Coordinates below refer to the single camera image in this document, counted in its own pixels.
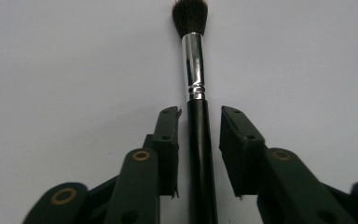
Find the brush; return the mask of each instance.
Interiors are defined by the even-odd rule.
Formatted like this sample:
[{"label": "brush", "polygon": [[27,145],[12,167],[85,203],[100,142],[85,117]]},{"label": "brush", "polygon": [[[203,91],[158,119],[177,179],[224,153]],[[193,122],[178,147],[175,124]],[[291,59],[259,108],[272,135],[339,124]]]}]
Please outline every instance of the brush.
[{"label": "brush", "polygon": [[208,102],[205,98],[202,37],[208,7],[202,0],[179,0],[172,18],[182,39],[191,163],[191,222],[217,224]]}]

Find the metal ferrule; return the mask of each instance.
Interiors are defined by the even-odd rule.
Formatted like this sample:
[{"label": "metal ferrule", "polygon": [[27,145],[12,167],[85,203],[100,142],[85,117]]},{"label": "metal ferrule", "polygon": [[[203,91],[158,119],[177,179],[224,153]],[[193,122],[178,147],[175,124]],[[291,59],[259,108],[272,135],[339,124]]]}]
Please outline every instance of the metal ferrule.
[{"label": "metal ferrule", "polygon": [[202,35],[190,33],[182,38],[183,67],[188,90],[187,100],[205,100]]}]

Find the gray background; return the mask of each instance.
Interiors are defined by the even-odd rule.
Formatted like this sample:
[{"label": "gray background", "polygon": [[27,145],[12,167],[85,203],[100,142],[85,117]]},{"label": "gray background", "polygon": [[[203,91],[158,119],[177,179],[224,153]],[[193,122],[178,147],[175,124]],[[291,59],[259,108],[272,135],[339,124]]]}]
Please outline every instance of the gray background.
[{"label": "gray background", "polygon": [[[180,119],[180,198],[161,223],[188,222],[186,96],[172,1],[0,1],[0,224],[21,223],[49,188],[96,187],[154,131]],[[358,181],[358,1],[208,1],[207,97],[220,223],[261,223],[234,197],[220,107],[242,110],[269,147],[319,179]]]}]

